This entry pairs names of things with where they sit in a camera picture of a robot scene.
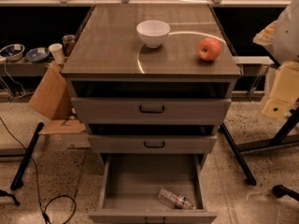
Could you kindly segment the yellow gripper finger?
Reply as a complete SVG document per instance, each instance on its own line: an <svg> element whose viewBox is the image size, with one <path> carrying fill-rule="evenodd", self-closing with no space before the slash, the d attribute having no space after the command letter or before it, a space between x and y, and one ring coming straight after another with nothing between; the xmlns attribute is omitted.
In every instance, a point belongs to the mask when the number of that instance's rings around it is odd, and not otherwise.
<svg viewBox="0 0 299 224"><path fill-rule="evenodd" d="M284 62L276 71L262 114L269 119L279 119L298 99L299 62Z"/></svg>

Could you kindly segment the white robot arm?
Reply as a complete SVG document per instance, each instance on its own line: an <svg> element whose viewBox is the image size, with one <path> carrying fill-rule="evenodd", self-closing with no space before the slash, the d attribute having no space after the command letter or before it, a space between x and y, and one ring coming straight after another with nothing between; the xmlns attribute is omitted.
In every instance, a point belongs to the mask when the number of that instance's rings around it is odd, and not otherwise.
<svg viewBox="0 0 299 224"><path fill-rule="evenodd" d="M253 42L263 46L279 64L262 114L269 119L281 118L299 98L299 0L292 0Z"/></svg>

